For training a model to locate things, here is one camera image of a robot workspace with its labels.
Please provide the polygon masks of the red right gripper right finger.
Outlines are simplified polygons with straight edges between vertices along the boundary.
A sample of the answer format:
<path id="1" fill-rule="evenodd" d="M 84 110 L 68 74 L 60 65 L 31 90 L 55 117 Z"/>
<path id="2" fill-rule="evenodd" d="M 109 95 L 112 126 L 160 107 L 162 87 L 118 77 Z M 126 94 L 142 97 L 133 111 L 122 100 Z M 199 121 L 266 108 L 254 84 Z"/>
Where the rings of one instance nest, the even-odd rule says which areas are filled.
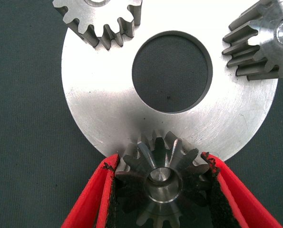
<path id="1" fill-rule="evenodd" d="M 207 191 L 207 200 L 214 228 L 281 227 L 222 160 L 208 152 L 201 157 L 209 165 L 206 176 L 212 187 Z"/>

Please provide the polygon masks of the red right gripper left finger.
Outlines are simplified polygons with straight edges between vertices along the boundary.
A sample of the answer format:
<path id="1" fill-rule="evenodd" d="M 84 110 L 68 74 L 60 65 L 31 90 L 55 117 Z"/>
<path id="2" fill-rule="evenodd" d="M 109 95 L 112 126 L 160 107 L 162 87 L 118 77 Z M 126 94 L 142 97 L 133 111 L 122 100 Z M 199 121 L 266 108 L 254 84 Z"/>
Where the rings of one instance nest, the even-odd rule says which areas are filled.
<path id="1" fill-rule="evenodd" d="M 74 204 L 63 228 L 114 228 L 116 226 L 115 171 L 119 155 L 105 158 L 92 174 Z"/>

